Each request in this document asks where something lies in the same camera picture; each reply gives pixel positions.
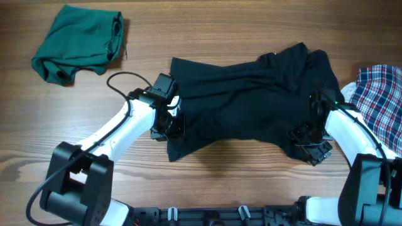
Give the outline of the black garment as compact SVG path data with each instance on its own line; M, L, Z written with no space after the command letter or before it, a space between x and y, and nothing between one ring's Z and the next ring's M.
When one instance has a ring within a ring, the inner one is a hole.
M272 143L304 161L288 133L310 120L310 96L327 89L344 100L328 55L303 43L226 67L173 58L170 75L185 117L183 137L167 144L170 161L223 139Z

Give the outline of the green cloth bag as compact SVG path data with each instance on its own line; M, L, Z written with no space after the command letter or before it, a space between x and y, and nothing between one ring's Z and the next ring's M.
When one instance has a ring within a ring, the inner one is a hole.
M123 46L122 12L66 4L31 59L31 66L44 81L69 86L81 70L102 75L120 57Z

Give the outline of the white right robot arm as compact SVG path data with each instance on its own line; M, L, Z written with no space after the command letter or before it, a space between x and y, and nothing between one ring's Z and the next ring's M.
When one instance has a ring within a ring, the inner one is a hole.
M307 225L401 225L401 158L364 123L352 104L324 90L309 96L310 120L288 132L292 145L316 166L335 140L350 171L338 197L303 196L295 218Z

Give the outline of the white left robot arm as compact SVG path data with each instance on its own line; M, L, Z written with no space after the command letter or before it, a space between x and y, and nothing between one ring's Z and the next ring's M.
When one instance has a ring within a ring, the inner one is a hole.
M154 84L123 95L122 109L78 144L60 143L53 151L43 184L34 196L40 208L64 219L64 225L140 225L132 207L112 199L115 162L146 131L155 141L184 132L177 83L158 75Z

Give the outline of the white cloth piece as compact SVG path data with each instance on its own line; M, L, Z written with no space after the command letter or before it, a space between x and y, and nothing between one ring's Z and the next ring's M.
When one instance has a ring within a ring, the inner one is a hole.
M351 82L342 88L341 93L344 96L345 102L349 103L354 92L357 89L357 85L355 82Z

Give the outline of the plaid checkered cloth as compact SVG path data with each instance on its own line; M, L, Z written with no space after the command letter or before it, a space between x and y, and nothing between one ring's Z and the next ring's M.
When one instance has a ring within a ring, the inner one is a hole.
M360 68L350 102L376 137L401 156L401 69L391 65Z

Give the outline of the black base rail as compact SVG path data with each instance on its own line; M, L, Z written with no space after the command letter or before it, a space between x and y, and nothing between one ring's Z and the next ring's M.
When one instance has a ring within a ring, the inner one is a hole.
M237 208L133 208L130 225L301 225L291 206Z

